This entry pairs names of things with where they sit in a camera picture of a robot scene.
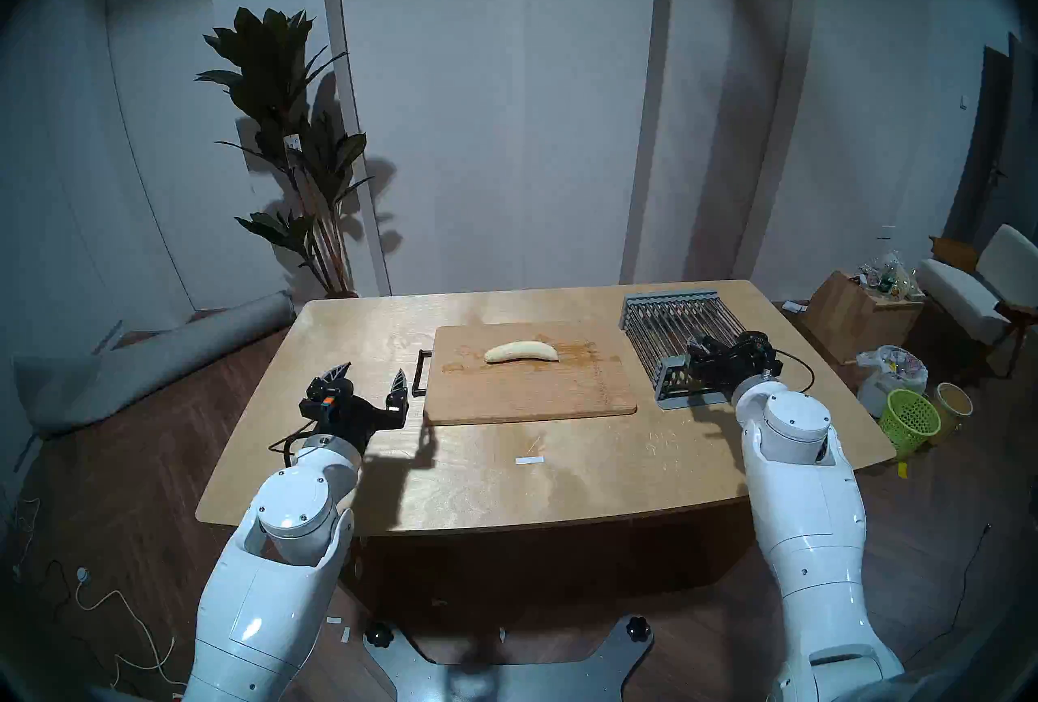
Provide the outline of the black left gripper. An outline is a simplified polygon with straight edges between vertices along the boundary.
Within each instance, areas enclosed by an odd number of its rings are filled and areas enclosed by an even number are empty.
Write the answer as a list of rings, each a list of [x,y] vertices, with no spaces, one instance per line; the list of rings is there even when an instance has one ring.
[[[337,365],[321,375],[322,390],[350,390],[348,372],[352,363]],[[408,413],[408,381],[403,369],[397,370],[385,409],[367,400],[351,396],[325,395],[315,406],[315,434],[322,444],[342,439],[359,455],[365,455],[371,438],[380,431],[404,427]]]

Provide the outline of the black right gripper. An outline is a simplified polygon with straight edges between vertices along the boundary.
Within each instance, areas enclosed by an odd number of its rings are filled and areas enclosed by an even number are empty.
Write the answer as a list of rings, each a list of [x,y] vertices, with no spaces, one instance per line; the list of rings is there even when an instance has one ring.
[[[778,377],[784,362],[770,346],[734,346],[699,338],[702,355],[689,357],[689,382],[712,392],[734,392],[742,381],[768,373]]]

